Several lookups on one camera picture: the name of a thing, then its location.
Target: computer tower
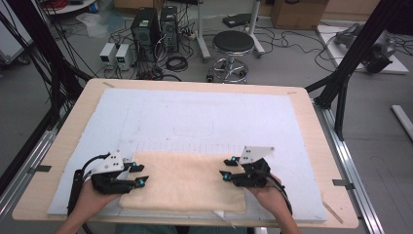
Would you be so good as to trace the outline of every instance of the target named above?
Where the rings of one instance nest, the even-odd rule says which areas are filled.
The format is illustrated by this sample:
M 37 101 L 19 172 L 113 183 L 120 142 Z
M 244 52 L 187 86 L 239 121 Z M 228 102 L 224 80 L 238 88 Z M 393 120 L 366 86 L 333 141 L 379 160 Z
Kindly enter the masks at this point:
M 156 61 L 156 45 L 161 39 L 158 14 L 155 8 L 138 9 L 131 35 L 136 47 L 138 61 Z
M 165 6 L 161 11 L 159 22 L 164 37 L 164 48 L 167 52 L 179 52 L 177 14 L 178 9 L 175 6 Z

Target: table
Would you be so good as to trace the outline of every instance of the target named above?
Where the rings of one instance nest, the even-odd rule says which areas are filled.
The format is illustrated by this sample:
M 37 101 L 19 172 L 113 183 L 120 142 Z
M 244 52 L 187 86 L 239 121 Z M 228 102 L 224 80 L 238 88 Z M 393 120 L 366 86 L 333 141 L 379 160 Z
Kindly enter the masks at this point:
M 291 99 L 297 122 L 305 142 L 317 180 L 322 202 L 327 213 L 325 222 L 299 222 L 305 227 L 356 228 L 357 215 L 346 189 L 334 186 L 332 179 L 341 179 L 332 153 L 325 139 L 318 117 L 307 92 L 303 88 L 229 85 L 186 82 L 131 81 L 93 79 L 86 86 L 76 105 L 66 119 L 42 165 L 52 166 L 48 173 L 38 172 L 27 186 L 13 212 L 19 220 L 64 220 L 63 215 L 48 215 L 47 209 L 55 195 L 60 175 L 73 153 L 77 142 L 94 113 L 105 89 L 124 88 L 164 91 L 193 91 L 218 93 L 243 93 L 288 96 Z M 221 219 L 136 218 L 96 216 L 92 220 L 129 223 L 170 223 L 189 225 L 228 225 Z M 274 221 L 243 220 L 233 222 L 243 226 L 277 226 Z

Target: beige fabric pad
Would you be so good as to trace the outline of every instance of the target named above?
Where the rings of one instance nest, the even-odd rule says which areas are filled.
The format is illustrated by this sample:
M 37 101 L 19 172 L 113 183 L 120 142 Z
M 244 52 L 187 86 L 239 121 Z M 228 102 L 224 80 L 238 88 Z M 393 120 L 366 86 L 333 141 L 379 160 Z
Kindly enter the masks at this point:
M 225 211 L 244 213 L 244 189 L 222 180 L 219 172 L 241 173 L 223 163 L 232 155 L 202 155 L 141 151 L 133 156 L 145 169 L 128 179 L 149 176 L 145 187 L 122 196 L 124 209 L 166 213 Z

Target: forearm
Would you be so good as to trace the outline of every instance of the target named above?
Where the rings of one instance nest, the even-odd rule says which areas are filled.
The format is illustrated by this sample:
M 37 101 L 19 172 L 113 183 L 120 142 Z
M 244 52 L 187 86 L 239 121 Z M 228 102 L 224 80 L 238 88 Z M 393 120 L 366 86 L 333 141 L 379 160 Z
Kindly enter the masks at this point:
M 299 234 L 297 223 L 295 222 L 288 209 L 272 213 L 280 226 L 282 234 Z
M 56 231 L 56 234 L 75 234 L 88 218 L 82 214 L 72 213 Z

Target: black metal pole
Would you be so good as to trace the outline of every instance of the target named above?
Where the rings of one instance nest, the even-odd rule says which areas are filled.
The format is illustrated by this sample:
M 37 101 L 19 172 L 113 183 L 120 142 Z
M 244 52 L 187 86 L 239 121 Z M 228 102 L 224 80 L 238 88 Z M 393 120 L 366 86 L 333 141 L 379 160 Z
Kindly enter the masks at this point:
M 339 96 L 334 129 L 341 140 L 344 140 L 343 118 L 350 77 L 405 1 L 408 0 L 381 0 L 337 69 L 331 75 L 306 87 L 307 92 L 312 92 L 325 86 L 315 98 L 316 104 L 322 108 L 330 108 L 331 102 Z

